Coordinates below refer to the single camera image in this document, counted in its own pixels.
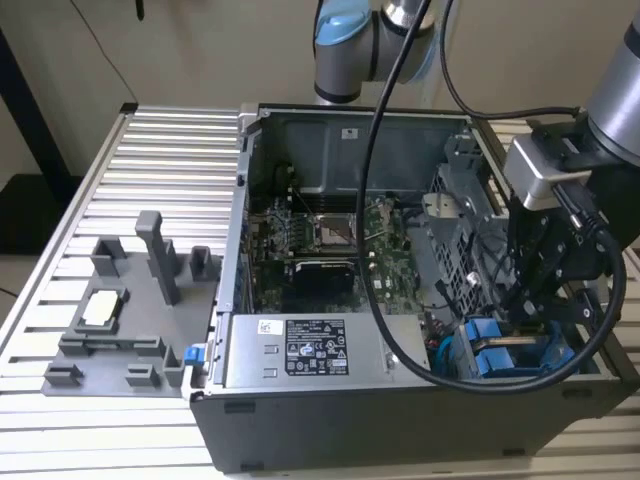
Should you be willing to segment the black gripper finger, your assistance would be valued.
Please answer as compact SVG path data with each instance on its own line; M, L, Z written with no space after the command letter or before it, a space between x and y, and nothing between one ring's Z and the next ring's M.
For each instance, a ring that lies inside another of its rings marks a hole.
M536 311L546 320L564 324L595 325L600 320L600 303L589 289L580 289L569 298L545 295L535 300Z
M528 320L564 255L561 211L559 207L532 211L519 199L511 199L508 209L507 245L514 281L502 297L502 307L508 320Z

